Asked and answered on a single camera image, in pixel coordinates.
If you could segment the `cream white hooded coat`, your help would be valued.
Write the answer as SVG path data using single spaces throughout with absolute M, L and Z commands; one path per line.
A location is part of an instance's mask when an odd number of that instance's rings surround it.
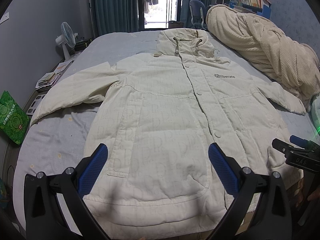
M 215 228 L 232 197 L 208 158 L 214 142 L 257 174 L 280 173 L 286 187 L 302 177 L 272 140 L 290 137 L 275 105 L 303 115 L 303 103 L 280 84 L 215 56 L 205 31 L 161 31 L 153 54 L 73 74 L 47 93 L 31 124 L 93 102 L 100 107 L 84 155 L 103 143 L 108 160 L 85 203 L 114 239 Z

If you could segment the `beige fleece blanket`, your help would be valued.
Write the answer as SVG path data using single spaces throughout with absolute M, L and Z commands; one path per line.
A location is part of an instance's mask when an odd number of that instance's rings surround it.
M 305 107 L 319 94 L 319 59 L 307 44 L 286 36 L 272 21 L 225 5 L 210 7 L 206 24 L 224 45 L 277 81 Z

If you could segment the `light blue bed sheet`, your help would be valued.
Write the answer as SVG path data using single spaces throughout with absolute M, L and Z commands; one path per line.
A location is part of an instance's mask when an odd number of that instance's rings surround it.
M 125 58 L 140 53 L 153 54 L 157 49 L 160 32 L 113 33 L 96 38 L 67 69 L 61 81 L 102 63 L 113 66 Z M 215 56 L 228 58 L 249 74 L 266 82 L 273 82 L 225 47 L 211 33 L 207 31 L 206 33 L 214 46 Z M 25 224 L 23 200 L 25 175 L 36 175 L 41 171 L 49 176 L 60 174 L 68 167 L 75 167 L 82 158 L 87 157 L 84 155 L 86 139 L 99 107 L 98 102 L 82 103 L 48 114 L 35 125 L 30 122 L 29 131 L 18 156 L 13 183 L 14 209 L 22 225 Z M 296 135 L 307 140 L 319 141 L 319 134 L 306 108 L 306 113 L 303 115 L 290 112 L 280 105 L 275 105 L 275 109 L 287 125 L 290 137 Z

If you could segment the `stack of papers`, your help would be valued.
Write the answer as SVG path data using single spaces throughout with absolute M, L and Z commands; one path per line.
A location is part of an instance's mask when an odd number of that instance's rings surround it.
M 57 81 L 61 78 L 65 70 L 74 62 L 74 60 L 68 60 L 66 62 L 61 62 L 57 67 L 49 73 L 44 74 L 43 77 L 37 81 L 35 90 L 39 93 L 50 90 Z

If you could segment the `blue chair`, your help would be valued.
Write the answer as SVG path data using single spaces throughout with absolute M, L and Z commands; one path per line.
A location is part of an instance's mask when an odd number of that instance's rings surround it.
M 199 0 L 190 0 L 189 9 L 192 26 L 196 29 L 207 30 L 207 8 L 204 3 Z

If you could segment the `brown cardboard box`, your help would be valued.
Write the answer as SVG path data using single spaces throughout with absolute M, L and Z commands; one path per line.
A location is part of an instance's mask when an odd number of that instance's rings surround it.
M 169 21 L 168 22 L 168 28 L 169 29 L 176 29 L 176 28 L 183 28 L 184 23 L 180 21 Z

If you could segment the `black bag on floor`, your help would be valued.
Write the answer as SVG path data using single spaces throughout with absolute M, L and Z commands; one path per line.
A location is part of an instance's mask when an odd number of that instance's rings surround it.
M 76 42 L 74 50 L 75 51 L 83 51 L 90 45 L 91 42 L 92 42 L 91 38 L 85 39 L 85 40 L 80 40 L 80 41 Z

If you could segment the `white standing fan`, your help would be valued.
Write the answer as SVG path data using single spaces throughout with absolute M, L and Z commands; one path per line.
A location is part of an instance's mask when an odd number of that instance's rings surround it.
M 57 45 L 62 46 L 65 60 L 68 61 L 71 58 L 71 56 L 69 54 L 67 47 L 71 49 L 75 47 L 75 44 L 76 44 L 75 38 L 79 34 L 74 33 L 67 22 L 62 22 L 60 28 L 61 28 L 61 35 L 55 39 L 55 42 Z

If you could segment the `glass balcony door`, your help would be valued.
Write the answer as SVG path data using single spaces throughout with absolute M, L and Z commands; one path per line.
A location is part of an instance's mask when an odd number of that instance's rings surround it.
M 182 0 L 137 0 L 140 31 L 168 29 L 169 21 L 180 21 Z

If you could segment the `teal left curtain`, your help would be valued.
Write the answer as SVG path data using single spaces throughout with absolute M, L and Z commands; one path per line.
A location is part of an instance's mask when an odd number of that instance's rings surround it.
M 137 0 L 91 0 L 94 31 L 102 36 L 109 33 L 137 32 Z

